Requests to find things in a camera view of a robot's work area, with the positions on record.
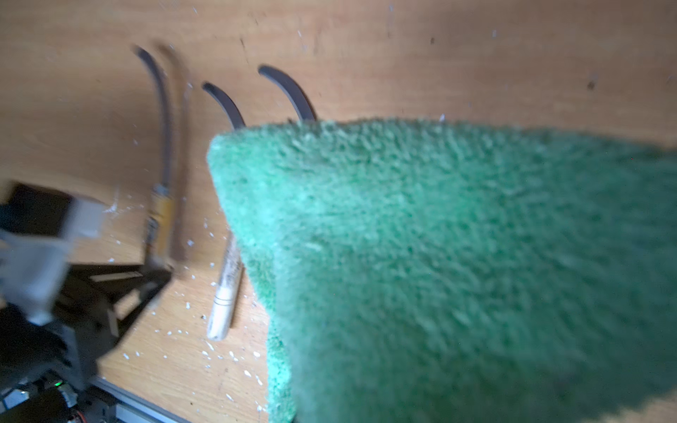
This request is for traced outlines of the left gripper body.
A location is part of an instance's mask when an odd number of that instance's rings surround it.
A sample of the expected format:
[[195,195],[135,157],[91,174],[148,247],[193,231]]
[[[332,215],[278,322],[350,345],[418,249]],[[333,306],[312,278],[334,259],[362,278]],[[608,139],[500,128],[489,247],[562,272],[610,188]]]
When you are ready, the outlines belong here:
[[75,264],[49,312],[33,324],[19,307],[1,310],[1,391],[54,370],[82,390],[98,372],[97,361],[119,342],[119,320],[108,289],[94,279],[118,273],[113,264]]

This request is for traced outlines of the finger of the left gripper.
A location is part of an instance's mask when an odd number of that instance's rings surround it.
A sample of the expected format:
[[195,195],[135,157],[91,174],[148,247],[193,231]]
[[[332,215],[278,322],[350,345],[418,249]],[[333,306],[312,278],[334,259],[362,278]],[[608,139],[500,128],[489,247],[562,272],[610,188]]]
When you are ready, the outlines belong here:
[[[116,338],[124,338],[146,307],[171,282],[173,269],[146,268],[143,264],[102,264],[88,269],[86,278],[107,300],[111,333]],[[115,306],[134,292],[139,298],[137,305],[123,317],[118,317]]]

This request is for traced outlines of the green and black rag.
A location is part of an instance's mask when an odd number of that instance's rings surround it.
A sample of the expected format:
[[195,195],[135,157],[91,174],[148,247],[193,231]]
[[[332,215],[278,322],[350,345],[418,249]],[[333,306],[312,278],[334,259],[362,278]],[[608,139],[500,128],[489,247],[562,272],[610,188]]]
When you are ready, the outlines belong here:
[[213,139],[275,422],[578,422],[676,390],[676,154],[366,120]]

